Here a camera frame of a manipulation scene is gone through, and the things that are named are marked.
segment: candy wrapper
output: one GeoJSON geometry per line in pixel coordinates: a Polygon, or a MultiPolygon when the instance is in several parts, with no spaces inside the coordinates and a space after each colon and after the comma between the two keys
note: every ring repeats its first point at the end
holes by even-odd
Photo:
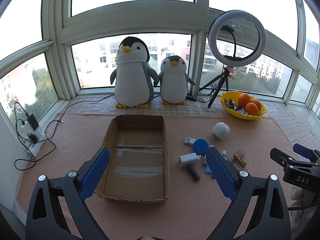
{"type": "Polygon", "coordinates": [[[232,99],[224,100],[224,104],[227,108],[232,109],[234,111],[240,111],[242,108],[235,105],[235,102],[232,99]]]}
{"type": "Polygon", "coordinates": [[[229,100],[224,100],[224,104],[227,108],[229,109],[232,109],[240,114],[243,114],[243,115],[250,115],[248,114],[242,107],[239,107],[239,106],[236,106],[235,105],[235,102],[232,100],[232,99],[229,99],[229,100]]]}

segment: checkered cloth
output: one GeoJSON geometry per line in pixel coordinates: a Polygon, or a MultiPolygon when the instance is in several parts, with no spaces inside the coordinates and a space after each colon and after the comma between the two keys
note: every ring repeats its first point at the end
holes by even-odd
{"type": "MultiPolygon", "coordinates": [[[[78,96],[68,105],[82,100],[100,100],[105,96],[78,96]]],[[[217,98],[208,108],[207,103],[185,100],[184,105],[162,105],[161,97],[156,97],[149,103],[149,108],[116,108],[114,96],[106,98],[100,102],[83,102],[71,106],[68,113],[99,113],[99,114],[152,114],[164,116],[228,116],[229,114],[220,104],[217,98]]],[[[320,149],[320,139],[314,132],[310,123],[303,117],[299,108],[295,106],[286,106],[285,104],[263,102],[269,110],[266,116],[271,116],[278,123],[282,131],[287,136],[289,142],[293,145],[299,143],[311,149],[320,149]]]]}

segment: blue object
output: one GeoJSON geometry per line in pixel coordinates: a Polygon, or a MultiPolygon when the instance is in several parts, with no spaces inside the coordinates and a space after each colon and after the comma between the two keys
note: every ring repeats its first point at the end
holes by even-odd
{"type": "Polygon", "coordinates": [[[104,171],[106,170],[106,167],[109,164],[109,161],[110,153],[106,148],[100,153],[99,157],[95,160],[94,164],[91,166],[90,170],[82,180],[81,190],[79,193],[82,201],[92,196],[99,183],[99,180],[101,179],[104,171]]]}
{"type": "Polygon", "coordinates": [[[209,145],[207,143],[206,140],[204,139],[197,139],[194,143],[193,143],[193,151],[197,154],[197,155],[201,155],[201,154],[205,154],[207,149],[209,148],[209,145]]]}
{"type": "Polygon", "coordinates": [[[208,173],[208,174],[213,174],[208,165],[207,165],[206,168],[204,169],[204,172],[205,172],[205,173],[208,173]]]}
{"type": "Polygon", "coordinates": [[[300,144],[295,144],[292,147],[293,151],[307,159],[312,158],[311,150],[307,147],[304,147],[300,144]]]}
{"type": "Polygon", "coordinates": [[[225,197],[228,197],[233,201],[237,196],[235,191],[235,181],[211,148],[207,150],[205,156],[207,164],[217,180],[222,193],[225,197]]]}

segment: sky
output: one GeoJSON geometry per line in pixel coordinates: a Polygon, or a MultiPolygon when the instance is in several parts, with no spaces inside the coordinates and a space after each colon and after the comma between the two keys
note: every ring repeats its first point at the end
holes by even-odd
{"type": "MultiPolygon", "coordinates": [[[[128,0],[72,0],[72,15],[122,1],[128,0]]],[[[209,6],[224,11],[245,10],[257,17],[265,29],[296,49],[295,0],[209,0],[209,6]]],[[[42,39],[40,9],[41,0],[11,1],[0,18],[0,60],[42,39]]],[[[318,23],[309,8],[306,9],[306,24],[307,38],[319,43],[318,23]]]]}

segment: penguin beak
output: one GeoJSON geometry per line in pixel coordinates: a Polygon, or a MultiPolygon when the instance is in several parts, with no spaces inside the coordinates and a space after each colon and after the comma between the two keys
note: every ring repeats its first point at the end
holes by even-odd
{"type": "Polygon", "coordinates": [[[178,65],[178,62],[176,62],[176,61],[170,61],[170,64],[171,64],[172,66],[176,67],[176,66],[178,65]]]}
{"type": "Polygon", "coordinates": [[[123,51],[124,53],[128,53],[128,52],[131,51],[131,48],[130,48],[129,46],[124,46],[124,47],[122,48],[122,51],[123,51]]]}

